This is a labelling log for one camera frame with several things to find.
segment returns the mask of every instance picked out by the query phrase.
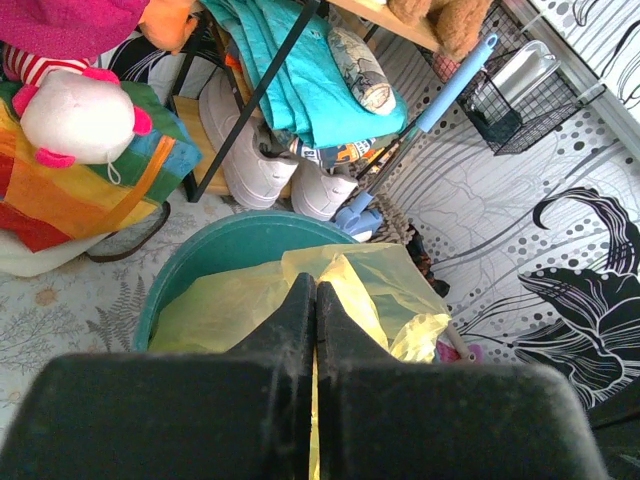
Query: metal container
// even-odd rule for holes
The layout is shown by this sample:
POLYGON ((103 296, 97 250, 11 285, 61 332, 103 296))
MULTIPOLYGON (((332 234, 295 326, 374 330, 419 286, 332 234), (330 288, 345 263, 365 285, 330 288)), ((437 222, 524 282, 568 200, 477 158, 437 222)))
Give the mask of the metal container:
POLYGON ((483 113, 488 123, 494 123, 507 112, 497 108, 504 102, 496 89, 511 108, 514 108, 549 75, 560 66, 560 60, 539 40, 524 45, 491 79, 492 85, 479 87, 474 107, 483 113))

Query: plastic bag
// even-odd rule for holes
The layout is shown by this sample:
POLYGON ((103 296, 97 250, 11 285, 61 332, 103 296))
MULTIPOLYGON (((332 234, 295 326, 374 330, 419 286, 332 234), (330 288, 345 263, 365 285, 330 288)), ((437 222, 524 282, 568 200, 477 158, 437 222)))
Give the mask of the plastic bag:
POLYGON ((200 277, 158 317, 151 352, 224 353, 282 304, 280 262, 200 277))
POLYGON ((280 306, 302 272, 330 281, 349 316, 396 358, 433 359, 451 317, 395 244, 294 250, 279 262, 201 277, 160 313, 149 350, 227 351, 280 306))

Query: pink object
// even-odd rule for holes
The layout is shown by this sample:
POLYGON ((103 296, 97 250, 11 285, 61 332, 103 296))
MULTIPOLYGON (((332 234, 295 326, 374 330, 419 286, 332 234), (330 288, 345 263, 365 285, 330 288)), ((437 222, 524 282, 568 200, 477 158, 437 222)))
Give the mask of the pink object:
POLYGON ((82 72, 85 77, 93 78, 94 80, 100 80, 101 82, 115 83, 120 85, 120 79, 111 70, 104 68, 89 67, 82 72))
POLYGON ((10 82, 19 82, 20 81, 20 76, 15 73, 12 72, 11 70, 7 69, 7 68, 3 68, 4 70, 4 76, 7 77, 7 80, 9 80, 10 82))
POLYGON ((11 103, 18 115, 22 116, 27 109, 27 105, 29 105, 29 102, 36 93, 38 93, 38 87, 34 85, 24 85, 18 90, 18 93, 13 96, 11 103))
POLYGON ((76 161, 75 157, 53 153, 46 148, 36 150, 36 161, 49 168, 67 168, 76 161))
POLYGON ((49 58, 112 49, 136 28, 149 0, 4 0, 0 40, 49 58))
MULTIPOLYGON (((472 362, 482 363, 482 359, 484 357, 482 347, 480 345, 473 344, 469 345, 468 348, 469 351, 474 355, 472 362)), ((441 363, 454 363, 462 360, 462 357, 460 357, 458 351, 444 342, 437 342, 436 350, 438 351, 438 356, 440 357, 441 363)))
POLYGON ((140 107, 133 107, 133 112, 136 116, 135 123, 133 125, 133 133, 138 135, 149 135, 153 129, 153 122, 147 112, 140 107))

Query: folded towel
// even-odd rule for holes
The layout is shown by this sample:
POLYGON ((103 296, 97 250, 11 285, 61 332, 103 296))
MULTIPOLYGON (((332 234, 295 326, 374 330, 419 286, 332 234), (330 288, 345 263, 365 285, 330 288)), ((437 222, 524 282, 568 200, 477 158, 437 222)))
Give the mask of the folded towel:
MULTIPOLYGON (((253 86, 260 81, 302 7, 290 0, 202 0, 233 37, 253 86)), ((329 50, 330 25, 311 19, 260 102, 274 130, 325 148, 400 131, 407 105, 396 93, 388 116, 365 110, 349 91, 329 50)))

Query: black wire basket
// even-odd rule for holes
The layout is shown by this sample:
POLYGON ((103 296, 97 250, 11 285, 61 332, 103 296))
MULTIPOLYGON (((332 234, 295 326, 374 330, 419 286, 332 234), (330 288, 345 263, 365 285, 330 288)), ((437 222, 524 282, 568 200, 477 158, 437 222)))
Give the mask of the black wire basket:
MULTIPOLYGON (((482 36, 496 33, 499 44, 483 71, 463 90, 458 103, 496 155, 528 150, 556 127, 602 93, 582 99, 564 75, 556 70, 516 106, 507 101, 492 79, 532 38, 522 25, 497 2, 487 15, 482 36)), ((448 81, 458 64, 420 48, 442 82, 448 81)))

